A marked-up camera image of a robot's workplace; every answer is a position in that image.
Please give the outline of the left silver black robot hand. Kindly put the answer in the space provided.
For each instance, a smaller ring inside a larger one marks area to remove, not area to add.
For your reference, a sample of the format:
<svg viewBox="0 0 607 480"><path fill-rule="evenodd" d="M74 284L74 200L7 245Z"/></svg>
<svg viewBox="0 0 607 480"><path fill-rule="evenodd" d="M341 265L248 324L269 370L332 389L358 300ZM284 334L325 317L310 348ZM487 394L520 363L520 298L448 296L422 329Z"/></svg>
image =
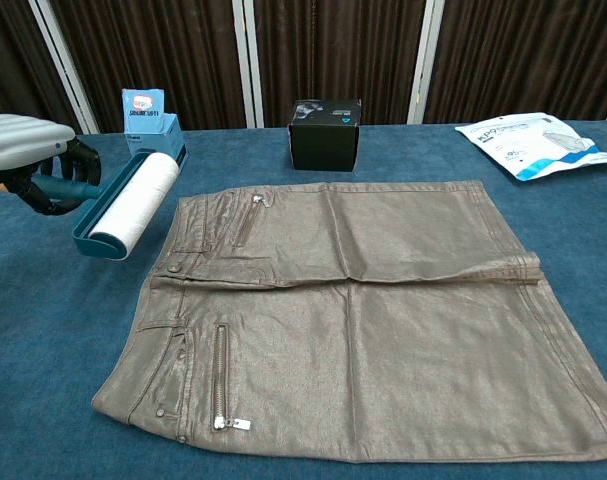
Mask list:
<svg viewBox="0 0 607 480"><path fill-rule="evenodd" d="M0 191L43 215L64 215L102 190L96 150L60 123L0 114Z"/></svg>

